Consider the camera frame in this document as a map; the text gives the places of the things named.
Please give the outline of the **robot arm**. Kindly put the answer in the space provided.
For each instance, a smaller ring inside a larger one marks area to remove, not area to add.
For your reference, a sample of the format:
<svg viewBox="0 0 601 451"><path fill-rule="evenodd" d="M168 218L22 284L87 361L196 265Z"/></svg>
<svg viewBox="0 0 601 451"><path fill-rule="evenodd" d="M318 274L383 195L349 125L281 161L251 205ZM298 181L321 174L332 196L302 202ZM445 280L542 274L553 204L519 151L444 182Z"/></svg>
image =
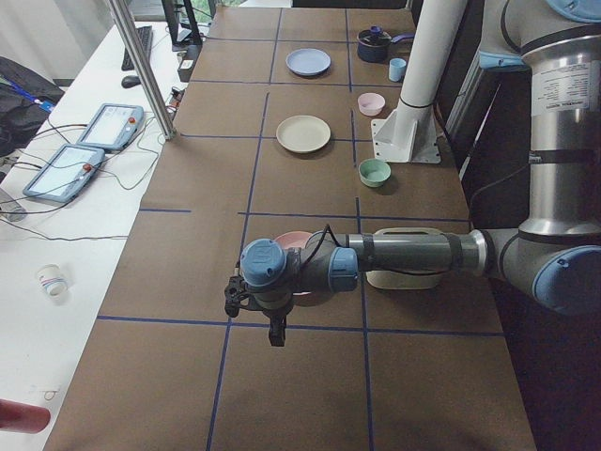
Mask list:
<svg viewBox="0 0 601 451"><path fill-rule="evenodd" d="M600 5L488 1L484 69L532 73L530 213L516 229L455 234L335 234L304 248L260 239L241 253L224 309L259 311L285 343L297 292L351 291L363 272L427 276L458 270L499 278L564 315L600 307L600 224L591 194L600 165Z"/></svg>

